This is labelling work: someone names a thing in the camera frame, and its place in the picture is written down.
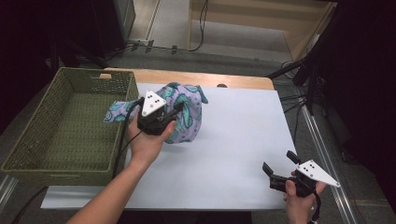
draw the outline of white triangular marker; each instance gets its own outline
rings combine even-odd
[[[142,116],[146,117],[164,105],[166,105],[166,101],[163,98],[161,98],[161,96],[157,95],[154,91],[146,91]]]
[[[326,173],[319,165],[314,161],[306,161],[297,167],[297,170],[306,175],[308,178],[324,182],[328,185],[341,187],[340,183],[334,180],[329,174]]]

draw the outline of forearm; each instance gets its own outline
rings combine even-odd
[[[289,210],[286,211],[286,217],[288,224],[306,224],[309,220],[309,212],[302,209],[294,208],[294,210],[292,210],[292,208],[289,208]]]
[[[131,161],[98,195],[68,223],[117,223],[140,178],[149,164]]]

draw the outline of tripod leg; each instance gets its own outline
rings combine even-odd
[[[285,74],[285,73],[287,73],[287,72],[289,72],[289,71],[291,71],[291,70],[293,70],[293,69],[295,69],[295,68],[300,67],[300,66],[301,66],[301,62],[302,62],[303,60],[304,60],[304,59],[301,59],[301,60],[299,60],[299,61],[297,61],[297,62],[291,63],[290,65],[288,65],[288,66],[286,66],[286,67],[284,67],[284,68],[281,68],[281,69],[277,70],[276,72],[274,72],[274,73],[272,73],[272,74],[270,74],[270,75],[268,75],[268,76],[266,76],[266,77],[271,78],[271,79],[274,79],[274,78],[276,78],[276,77],[280,77],[280,76],[282,76],[283,74]]]
[[[314,111],[312,110],[312,104],[314,103],[314,93],[315,88],[317,86],[317,78],[318,78],[318,66],[315,64],[312,74],[309,78],[309,85],[308,85],[308,93],[306,95],[306,108],[309,111],[311,116],[314,115]]]
[[[73,50],[66,46],[63,41],[58,42],[59,55],[66,67],[79,67],[79,62]]]
[[[308,74],[307,68],[305,66],[301,66],[297,74],[293,78],[294,86],[303,86],[309,76],[310,75]]]
[[[64,43],[69,46],[71,49],[77,51],[81,55],[84,55],[88,60],[90,60],[93,63],[96,63],[99,67],[101,68],[107,68],[108,65],[106,63],[103,63],[100,61],[97,57],[91,55],[87,50],[83,49],[81,46],[77,45],[75,42],[71,40],[64,40]]]
[[[58,54],[57,43],[55,40],[51,40],[50,41],[50,71],[53,75],[55,75],[58,69],[59,69],[59,54]]]

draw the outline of metal stand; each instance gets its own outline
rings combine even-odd
[[[325,57],[329,55],[329,52],[332,50],[332,46],[337,42],[336,38],[340,34],[337,34],[337,26],[340,20],[343,18],[349,7],[349,3],[345,3],[344,1],[338,2],[338,5],[332,15],[332,19],[327,25],[326,29],[323,31],[323,34],[318,39],[317,44],[312,48],[312,50],[301,60],[292,63],[278,71],[266,76],[271,79],[282,76],[283,74],[300,68],[295,77],[293,78],[293,84],[295,86],[302,86],[305,81],[309,78],[309,86],[308,93],[306,96],[306,107],[310,113],[310,115],[314,115],[312,111],[312,104],[314,101],[314,92],[317,87],[317,78],[319,76],[319,68],[323,67],[325,64]]]
[[[52,40],[51,41],[51,72],[56,74],[59,69],[59,57],[62,58],[64,65],[66,67],[79,67],[79,62],[76,58],[74,52],[83,55],[91,62],[98,65],[100,68],[104,69],[108,67],[108,64],[100,61],[96,56],[90,54],[87,50],[82,48],[80,45],[76,44],[74,41],[69,39],[64,40]]]

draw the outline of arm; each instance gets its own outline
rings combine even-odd
[[[160,136],[139,134],[131,143],[133,156],[128,166],[67,223],[117,223],[137,183],[158,157],[163,141],[172,135],[175,126],[172,121]],[[128,134],[132,138],[139,132],[136,114]]]
[[[326,188],[326,184],[317,183],[317,193],[320,194]],[[286,181],[286,192],[284,200],[286,202],[286,217],[289,224],[306,224],[309,220],[311,208],[316,198],[310,194],[305,198],[299,198],[296,194],[296,187],[291,180]]]

